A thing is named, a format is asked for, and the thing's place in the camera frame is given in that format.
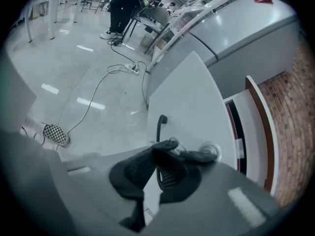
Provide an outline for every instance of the chair back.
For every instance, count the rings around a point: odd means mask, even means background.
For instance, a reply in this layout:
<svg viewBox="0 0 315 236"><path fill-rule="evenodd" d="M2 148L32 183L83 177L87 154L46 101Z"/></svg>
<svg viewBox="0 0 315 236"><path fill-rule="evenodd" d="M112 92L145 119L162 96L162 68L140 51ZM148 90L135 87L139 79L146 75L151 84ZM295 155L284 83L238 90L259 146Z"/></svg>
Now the chair back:
<svg viewBox="0 0 315 236"><path fill-rule="evenodd" d="M145 14L150 18L153 18L163 26L166 26L166 24L168 23L168 11L162 7L148 8L145 9L141 14Z"/></svg>

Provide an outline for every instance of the shoe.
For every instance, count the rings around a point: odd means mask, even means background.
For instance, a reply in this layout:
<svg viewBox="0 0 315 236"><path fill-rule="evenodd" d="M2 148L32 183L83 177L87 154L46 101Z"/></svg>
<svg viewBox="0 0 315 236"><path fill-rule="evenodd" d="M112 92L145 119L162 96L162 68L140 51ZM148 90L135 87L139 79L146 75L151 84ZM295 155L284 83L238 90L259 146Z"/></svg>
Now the shoe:
<svg viewBox="0 0 315 236"><path fill-rule="evenodd" d="M118 38L118 39L122 39L122 38L123 38L123 35L124 35L123 33L118 33L118 32L117 32L117 33L115 34L114 38L116 38L116 39L117 39L117 38Z"/></svg>
<svg viewBox="0 0 315 236"><path fill-rule="evenodd" d="M54 141L60 146L65 146L69 142L69 136L59 126L46 124L43 131L43 136Z"/></svg>
<svg viewBox="0 0 315 236"><path fill-rule="evenodd" d="M115 38L116 32L111 32L110 30L108 30L107 32L103 33L100 35L100 37L102 39L111 39L111 38Z"/></svg>

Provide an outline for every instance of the power strip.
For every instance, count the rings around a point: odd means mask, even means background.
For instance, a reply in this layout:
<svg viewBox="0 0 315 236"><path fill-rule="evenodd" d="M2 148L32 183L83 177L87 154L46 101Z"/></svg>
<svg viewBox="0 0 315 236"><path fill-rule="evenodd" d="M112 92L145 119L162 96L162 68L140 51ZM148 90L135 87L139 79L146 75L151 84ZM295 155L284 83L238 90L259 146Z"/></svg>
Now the power strip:
<svg viewBox="0 0 315 236"><path fill-rule="evenodd" d="M124 64L124 68L126 68L128 71L132 72L134 75L139 74L139 67L136 67L135 63L126 63Z"/></svg>

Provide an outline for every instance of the white cable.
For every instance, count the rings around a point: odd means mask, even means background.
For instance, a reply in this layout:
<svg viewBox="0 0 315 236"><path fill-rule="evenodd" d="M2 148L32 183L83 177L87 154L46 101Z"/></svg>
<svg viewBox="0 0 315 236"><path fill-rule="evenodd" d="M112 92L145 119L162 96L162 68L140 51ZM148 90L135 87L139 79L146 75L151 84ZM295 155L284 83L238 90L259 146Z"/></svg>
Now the white cable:
<svg viewBox="0 0 315 236"><path fill-rule="evenodd" d="M180 144L180 142L179 142L176 138L171 137L170 140L171 140L171 139L177 141L178 144ZM151 144L157 144L158 142L156 142L156 141L150 141L150 143L151 143ZM179 153L176 149L172 149L172 150L170 150L170 151L173 152L173 153L176 154L176 155L180 155L180 153Z"/></svg>
<svg viewBox="0 0 315 236"><path fill-rule="evenodd" d="M199 152L207 152L209 154L214 154L217 156L217 160L219 160L221 158L221 150L220 147L217 144L214 144L212 142L205 142L203 143L199 150Z"/></svg>
<svg viewBox="0 0 315 236"><path fill-rule="evenodd" d="M150 53L146 58L144 58L143 61L145 61L148 57L151 56L151 54L154 52L154 48L155 48L155 46L157 45L159 39L160 39L161 37L163 37L163 36L164 36L167 32L169 32L170 30L173 30L173 29L168 29L168 30L167 30L166 32L164 32L160 37L158 37L158 39L156 40L155 45L153 46L153 49L152 49L151 53ZM142 77L141 90L142 90L143 100L144 100L145 104L148 106L148 103L147 103L147 100L146 100L146 97L145 97L144 91L143 91L144 77L146 76L146 72L147 72L147 68L148 68L147 65L145 65L145 66L146 66L146 70L145 70L145 72L144 72L144 74L143 74L143 77Z"/></svg>
<svg viewBox="0 0 315 236"><path fill-rule="evenodd" d="M178 144L184 149L185 152L187 152L186 148L184 147L184 145L180 142L180 140L178 140L176 137L171 137L170 140L174 140L176 142L178 142ZM178 151L176 148L174 149L174 151L179 155L180 151Z"/></svg>
<svg viewBox="0 0 315 236"><path fill-rule="evenodd" d="M118 66L118 65L121 66L119 69L114 69L114 70L108 71L108 69L109 69L110 67ZM124 65L117 64L117 65L111 65L111 66L109 66L109 67L107 68L107 73L104 74L104 76L100 79L100 81L99 81L98 84L96 85L96 88L95 88L95 90L94 90L94 92L93 92L93 94L92 94L90 103L89 103L89 105L88 105L88 107L87 107L87 109L86 109L86 111L85 111L83 117L82 117L75 125L73 125L73 126L67 131L67 134L69 134L71 130L73 130L77 125L79 125L79 124L83 121L83 119L85 118L85 116L87 115L87 113L88 113L88 111L89 111L89 109L90 109L91 103L92 103L92 101L93 101L94 95L95 95L95 93L96 93L96 91L97 91L97 88L98 88L99 84L102 82L102 80L103 80L109 73L110 73L110 74L115 74L115 73L118 73L118 72L125 72L125 73L131 73L131 74L133 74L132 72L130 72L130 71L128 71L128 70L122 70L123 67L124 67Z"/></svg>

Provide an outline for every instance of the cable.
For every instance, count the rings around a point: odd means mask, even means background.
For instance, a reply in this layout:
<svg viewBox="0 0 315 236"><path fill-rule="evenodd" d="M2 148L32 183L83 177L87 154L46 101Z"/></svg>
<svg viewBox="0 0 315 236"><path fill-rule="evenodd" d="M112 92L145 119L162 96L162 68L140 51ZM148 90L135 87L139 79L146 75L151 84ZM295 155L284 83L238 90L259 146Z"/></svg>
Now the cable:
<svg viewBox="0 0 315 236"><path fill-rule="evenodd" d="M214 144L212 142L205 142L203 143L198 151L207 152L210 154L214 154L219 159L221 157L221 150L220 147L217 144Z"/></svg>
<svg viewBox="0 0 315 236"><path fill-rule="evenodd" d="M43 140L43 142L42 142L41 146L43 146L43 145L44 145L45 140L46 140L46 139L45 139L45 137L44 137L44 140Z"/></svg>
<svg viewBox="0 0 315 236"><path fill-rule="evenodd" d="M175 30L175 28L172 28L172 29L168 29L166 32L164 32L160 37L158 37L158 39L156 40L156 43L154 44L154 47L157 45L158 41L160 40L160 38L162 38L166 33L168 33L170 30ZM151 56L151 54L154 52L154 47L152 49L152 51L150 52L150 54L144 58L143 60L146 60L148 57Z"/></svg>
<svg viewBox="0 0 315 236"><path fill-rule="evenodd" d="M183 145L183 144L181 143L181 141L178 140L176 137L171 137L169 140L174 140L174 141L178 142L178 144L184 149L184 151L187 152L187 150L186 150L186 148L184 147L184 145ZM174 151L175 151L178 155L181 154L180 151L178 151L176 148L174 149Z"/></svg>
<svg viewBox="0 0 315 236"><path fill-rule="evenodd" d="M114 66L118 66L118 65L121 66L119 69L109 70L110 67L114 67ZM118 72L125 72L125 73L131 73L131 74L133 74L132 72L130 72L130 71L128 71L128 70L122 70L123 67L124 67L124 65L122 65L122 64L110 65L109 67L107 67L107 72L104 74L104 76L100 79L100 81L99 81L98 84L96 85L96 88L95 88L95 90L94 90L94 92L93 92L93 94L92 94L90 103L89 103L89 105L88 105L88 107L87 107L87 109L86 109L84 115L82 116L82 118L81 118L75 125L73 125L73 126L67 131L67 134L69 134L71 130L73 130L77 125L79 125L79 124L83 121L83 119L85 118L85 116L87 115L87 113L88 113L88 111L89 111L89 109L90 109L91 103L92 103L92 101L93 101L94 95L95 95L95 93L96 93L96 91L97 91L97 89L98 89L99 84L102 82L102 80L103 80L108 74L115 74L115 73L118 73Z"/></svg>
<svg viewBox="0 0 315 236"><path fill-rule="evenodd" d="M139 68L139 69L140 69L139 63L143 63L143 64L146 66L146 69L145 69L145 71L144 71L144 73L143 73L143 77L142 77L141 90L142 90L143 101L144 101L145 104L148 106L148 103L147 103L147 101L146 101L146 98L145 98L145 96L144 96L144 91L143 91L144 76L146 76L147 68L148 68L148 67L147 67L147 65L146 65L145 62L143 62L143 61L138 61L138 68Z"/></svg>
<svg viewBox="0 0 315 236"><path fill-rule="evenodd" d="M25 130L25 128L24 128L24 127L22 127L22 129L24 130L24 132L25 132L26 136L27 136L27 137L29 137L29 136L28 136L28 134L27 134L27 132L26 132L26 130Z"/></svg>
<svg viewBox="0 0 315 236"><path fill-rule="evenodd" d="M111 48L115 53L117 53L117 54L119 54L119 55L125 57L126 59L130 60L132 63L136 64L132 59L126 57L125 55L123 55L123 54L121 54L120 52L117 52L117 51L115 51L115 50L113 49L113 45L115 45L114 41L117 41L117 42L118 42L118 41L120 41L120 39L119 39L119 38L116 38L116 39L113 39L113 40L108 40L108 41L107 41L107 44L110 45L110 48Z"/></svg>

